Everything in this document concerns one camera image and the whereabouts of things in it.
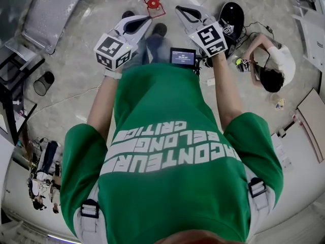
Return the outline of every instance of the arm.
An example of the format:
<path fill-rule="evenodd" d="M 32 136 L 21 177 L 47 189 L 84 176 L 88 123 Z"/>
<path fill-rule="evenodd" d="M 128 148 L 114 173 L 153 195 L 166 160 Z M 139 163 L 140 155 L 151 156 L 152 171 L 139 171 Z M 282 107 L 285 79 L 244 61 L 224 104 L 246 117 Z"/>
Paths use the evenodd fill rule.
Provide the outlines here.
<path fill-rule="evenodd" d="M 225 130 L 235 117 L 243 113 L 243 106 L 225 54 L 213 56 L 212 62 L 221 127 Z"/>
<path fill-rule="evenodd" d="M 95 128 L 107 141 L 112 120 L 114 99 L 118 80 L 105 77 L 92 104 L 87 124 Z"/>
<path fill-rule="evenodd" d="M 253 51 L 259 46 L 267 51 L 269 48 L 273 47 L 274 44 L 264 34 L 259 34 L 249 45 L 247 51 L 243 55 L 243 59 L 249 59 Z"/>
<path fill-rule="evenodd" d="M 252 54 L 249 57 L 249 69 L 250 69 L 250 76 L 252 78 L 252 82 L 255 86 L 262 86 L 261 81 L 259 81 L 256 78 L 256 73 L 255 73 L 255 67 L 254 67 L 254 53 L 252 52 Z"/>

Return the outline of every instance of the tile floor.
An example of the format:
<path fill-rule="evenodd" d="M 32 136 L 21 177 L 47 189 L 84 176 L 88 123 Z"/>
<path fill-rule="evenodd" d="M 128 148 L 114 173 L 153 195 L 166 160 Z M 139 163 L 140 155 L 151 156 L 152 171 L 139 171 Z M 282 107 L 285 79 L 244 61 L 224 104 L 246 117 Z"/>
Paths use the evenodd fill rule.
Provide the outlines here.
<path fill-rule="evenodd" d="M 175 14 L 175 6 L 196 4 L 218 13 L 224 2 L 230 1 L 237 2 L 243 8 L 245 25 L 255 21 L 269 25 L 275 39 L 288 46 L 296 61 L 294 80 L 279 92 L 286 100 L 284 110 L 279 111 L 268 101 L 268 92 L 253 86 L 249 73 L 239 73 L 235 65 L 230 64 L 245 110 L 262 116 L 269 123 L 271 133 L 276 132 L 290 123 L 290 112 L 295 110 L 313 87 L 318 87 L 319 72 L 302 58 L 300 36 L 291 17 L 292 5 L 296 0 L 162 0 L 167 14 L 154 20 L 154 23 L 160 21 L 168 26 L 167 38 L 174 46 L 193 48 Z M 47 137 L 64 143 L 64 136 L 72 126 L 86 122 L 104 72 L 104 68 L 95 61 L 93 48 L 102 33 L 113 28 L 122 13 L 130 9 L 138 14 L 146 13 L 142 0 L 80 0 L 56 52 L 47 55 L 44 66 L 29 79 L 33 82 L 47 70 L 55 76 L 55 83 L 46 96 L 37 96 L 32 86 L 27 90 L 27 97 L 38 102 L 38 108 L 28 122 L 31 138 Z M 268 34 L 258 24 L 252 25 L 248 29 L 250 32 Z M 244 49 L 245 45 L 236 54 L 239 55 Z M 211 69 L 202 71 L 202 81 L 211 77 Z M 204 83 L 201 83 L 201 88 L 207 104 L 219 120 L 215 88 Z"/>

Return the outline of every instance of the metal frame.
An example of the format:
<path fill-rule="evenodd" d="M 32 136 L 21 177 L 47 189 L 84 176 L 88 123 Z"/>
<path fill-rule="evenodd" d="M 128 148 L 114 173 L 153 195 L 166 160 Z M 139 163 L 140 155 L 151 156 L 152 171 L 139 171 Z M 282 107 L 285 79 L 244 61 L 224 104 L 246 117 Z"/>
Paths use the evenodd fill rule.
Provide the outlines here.
<path fill-rule="evenodd" d="M 13 53 L 11 54 L 6 60 L 4 60 L 4 62 L 2 62 L 0 64 L 0 69 L 3 68 L 6 64 L 8 64 L 9 62 L 13 63 L 14 65 L 16 65 L 17 68 L 19 68 L 19 65 L 23 66 L 22 64 L 20 64 L 18 61 L 14 60 L 14 57 L 17 56 L 17 54 Z M 24 68 L 24 70 L 21 72 L 20 70 L 18 70 L 19 74 L 23 73 L 23 76 L 20 77 L 20 79 L 16 82 L 16 84 L 11 88 L 8 89 L 6 88 L 5 85 L 3 85 L 0 82 L 0 114 L 4 117 L 5 120 L 5 125 L 7 128 L 7 133 L 0 128 L 0 135 L 2 135 L 4 138 L 6 138 L 10 143 L 12 143 L 13 145 L 16 145 L 18 142 L 18 137 L 19 134 L 21 132 L 21 130 L 23 129 L 23 127 L 25 126 L 25 124 L 27 123 L 28 119 L 30 118 L 30 116 L 32 115 L 32 113 L 34 112 L 34 110 L 37 107 L 37 104 L 34 104 L 33 108 L 31 109 L 31 111 L 29 112 L 29 114 L 25 117 L 25 120 L 23 122 L 23 124 L 21 125 L 21 127 L 19 128 L 19 130 L 17 131 L 16 128 L 16 122 L 15 122 L 15 117 L 14 117 L 14 106 L 13 106 L 13 93 L 21 86 L 23 85 L 23 83 L 25 82 L 25 80 L 39 67 L 41 66 L 43 63 L 45 62 L 45 59 L 41 59 L 38 63 L 36 63 L 30 70 L 28 68 Z"/>

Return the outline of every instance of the black shoe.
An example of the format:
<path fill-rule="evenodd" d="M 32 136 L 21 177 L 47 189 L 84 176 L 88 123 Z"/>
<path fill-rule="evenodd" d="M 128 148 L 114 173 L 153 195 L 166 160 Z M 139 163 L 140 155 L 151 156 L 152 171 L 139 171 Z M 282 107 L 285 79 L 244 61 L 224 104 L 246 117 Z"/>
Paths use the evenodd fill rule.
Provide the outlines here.
<path fill-rule="evenodd" d="M 156 25 L 155 25 L 155 27 L 153 28 L 153 31 L 152 31 L 152 34 L 154 35 L 154 34 L 158 34 L 158 35 L 160 35 L 160 36 L 162 36 L 162 37 L 165 37 L 165 35 L 166 35 L 166 33 L 167 33 L 167 26 L 166 25 L 164 25 L 163 23 L 157 23 Z"/>
<path fill-rule="evenodd" d="M 126 11 L 126 12 L 124 12 L 124 14 L 122 14 L 122 19 L 127 18 L 127 17 L 131 17 L 131 16 L 135 16 L 134 12 Z"/>

